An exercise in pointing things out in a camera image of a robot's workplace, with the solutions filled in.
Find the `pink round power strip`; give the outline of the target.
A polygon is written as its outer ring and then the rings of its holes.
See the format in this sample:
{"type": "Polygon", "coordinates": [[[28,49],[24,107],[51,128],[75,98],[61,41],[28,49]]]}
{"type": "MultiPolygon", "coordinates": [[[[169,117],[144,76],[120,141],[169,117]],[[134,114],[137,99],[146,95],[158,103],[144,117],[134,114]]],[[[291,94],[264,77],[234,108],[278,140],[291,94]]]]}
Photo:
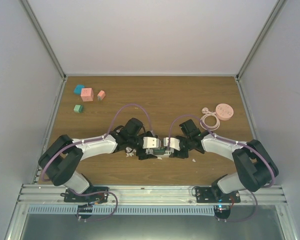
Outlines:
{"type": "Polygon", "coordinates": [[[228,121],[233,117],[234,110],[230,105],[220,103],[215,108],[215,115],[221,121],[228,121]]]}

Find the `pink rounded plug adapter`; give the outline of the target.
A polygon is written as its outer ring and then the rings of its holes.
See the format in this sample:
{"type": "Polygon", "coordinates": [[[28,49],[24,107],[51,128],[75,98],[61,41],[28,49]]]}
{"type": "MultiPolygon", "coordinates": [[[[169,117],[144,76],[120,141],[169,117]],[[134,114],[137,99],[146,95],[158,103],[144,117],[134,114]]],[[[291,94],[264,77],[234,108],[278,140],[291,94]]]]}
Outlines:
{"type": "Polygon", "coordinates": [[[103,90],[101,90],[101,91],[97,94],[97,99],[98,99],[99,101],[102,101],[102,100],[105,98],[105,96],[106,96],[106,93],[105,93],[103,90]]]}

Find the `mint green usb charger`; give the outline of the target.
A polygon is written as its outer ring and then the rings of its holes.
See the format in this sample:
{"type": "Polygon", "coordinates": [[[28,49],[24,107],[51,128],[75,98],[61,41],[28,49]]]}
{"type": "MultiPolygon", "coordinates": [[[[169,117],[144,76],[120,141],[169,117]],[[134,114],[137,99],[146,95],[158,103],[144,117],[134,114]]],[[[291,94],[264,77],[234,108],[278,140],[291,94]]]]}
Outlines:
{"type": "Polygon", "coordinates": [[[76,104],[73,108],[75,113],[82,113],[84,111],[84,106],[80,104],[76,104]]]}

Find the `pink cube socket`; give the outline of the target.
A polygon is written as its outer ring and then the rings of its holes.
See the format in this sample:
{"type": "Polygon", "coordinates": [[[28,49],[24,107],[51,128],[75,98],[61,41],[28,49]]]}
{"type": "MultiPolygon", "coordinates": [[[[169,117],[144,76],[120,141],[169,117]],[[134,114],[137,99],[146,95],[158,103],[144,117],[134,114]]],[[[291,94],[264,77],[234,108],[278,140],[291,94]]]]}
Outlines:
{"type": "Polygon", "coordinates": [[[82,88],[80,97],[83,102],[92,102],[94,100],[94,92],[92,88],[82,88]]]}

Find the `blue square plug adapter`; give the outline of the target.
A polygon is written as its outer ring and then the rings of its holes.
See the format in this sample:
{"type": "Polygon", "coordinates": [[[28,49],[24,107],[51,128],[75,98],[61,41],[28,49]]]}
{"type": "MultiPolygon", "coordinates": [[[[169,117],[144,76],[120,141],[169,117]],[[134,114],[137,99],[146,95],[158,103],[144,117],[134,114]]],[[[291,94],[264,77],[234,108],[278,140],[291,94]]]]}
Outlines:
{"type": "Polygon", "coordinates": [[[84,89],[84,88],[85,88],[84,85],[78,84],[78,85],[74,88],[73,92],[74,92],[74,94],[76,94],[76,95],[81,95],[82,89],[84,89]]]}

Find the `white power strip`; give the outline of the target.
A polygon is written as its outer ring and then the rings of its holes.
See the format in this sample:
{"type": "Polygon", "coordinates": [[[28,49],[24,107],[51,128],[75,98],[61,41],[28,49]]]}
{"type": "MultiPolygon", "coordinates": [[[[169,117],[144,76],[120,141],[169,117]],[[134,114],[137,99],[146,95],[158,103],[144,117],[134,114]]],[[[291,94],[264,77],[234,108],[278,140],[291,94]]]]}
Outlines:
{"type": "Polygon", "coordinates": [[[165,148],[148,148],[146,149],[146,153],[153,154],[157,156],[157,159],[162,160],[163,158],[169,158],[172,152],[165,148]]]}

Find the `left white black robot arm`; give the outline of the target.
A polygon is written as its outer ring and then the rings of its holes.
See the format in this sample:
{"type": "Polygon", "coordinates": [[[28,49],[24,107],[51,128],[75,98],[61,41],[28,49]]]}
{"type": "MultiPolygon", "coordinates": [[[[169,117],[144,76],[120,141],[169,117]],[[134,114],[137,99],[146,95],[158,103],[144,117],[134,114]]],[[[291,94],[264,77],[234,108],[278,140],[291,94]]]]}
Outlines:
{"type": "Polygon", "coordinates": [[[113,154],[131,149],[141,154],[140,159],[148,159],[147,149],[160,146],[158,136],[145,131],[143,123],[131,118],[124,126],[118,126],[109,133],[95,138],[72,139],[61,135],[38,160],[42,175],[48,176],[55,186],[65,186],[75,193],[82,202],[93,197],[93,185],[77,172],[79,163],[87,158],[113,154]]]}

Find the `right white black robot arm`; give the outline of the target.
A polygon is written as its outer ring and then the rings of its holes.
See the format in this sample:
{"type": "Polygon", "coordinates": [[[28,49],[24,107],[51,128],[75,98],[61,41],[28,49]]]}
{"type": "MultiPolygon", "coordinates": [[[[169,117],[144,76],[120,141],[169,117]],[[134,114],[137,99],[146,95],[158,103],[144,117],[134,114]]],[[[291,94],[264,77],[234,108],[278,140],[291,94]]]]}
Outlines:
{"type": "Polygon", "coordinates": [[[224,202],[230,193],[236,191],[256,192],[274,185],[279,170],[260,141],[235,141],[210,130],[200,131],[191,119],[179,127],[183,136],[168,136],[163,140],[165,147],[173,149],[174,158],[185,159],[189,151],[196,150],[202,154],[214,153],[234,162],[235,173],[226,174],[211,184],[211,196],[216,202],[224,202]]]}

